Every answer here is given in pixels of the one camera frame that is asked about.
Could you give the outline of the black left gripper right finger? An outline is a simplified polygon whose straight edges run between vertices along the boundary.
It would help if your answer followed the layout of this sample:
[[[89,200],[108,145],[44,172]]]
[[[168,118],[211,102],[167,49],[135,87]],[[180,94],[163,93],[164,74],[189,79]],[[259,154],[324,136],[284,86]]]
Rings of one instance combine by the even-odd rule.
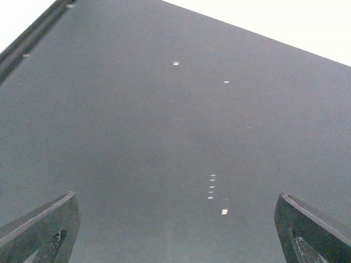
[[[280,193],[274,222],[286,262],[350,262],[350,227]]]

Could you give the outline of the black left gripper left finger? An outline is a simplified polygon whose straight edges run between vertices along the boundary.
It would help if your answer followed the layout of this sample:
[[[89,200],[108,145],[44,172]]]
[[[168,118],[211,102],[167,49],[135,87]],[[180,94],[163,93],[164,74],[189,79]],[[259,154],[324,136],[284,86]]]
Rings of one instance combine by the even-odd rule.
[[[1,262],[69,262],[78,231],[77,197],[65,195],[1,226]]]

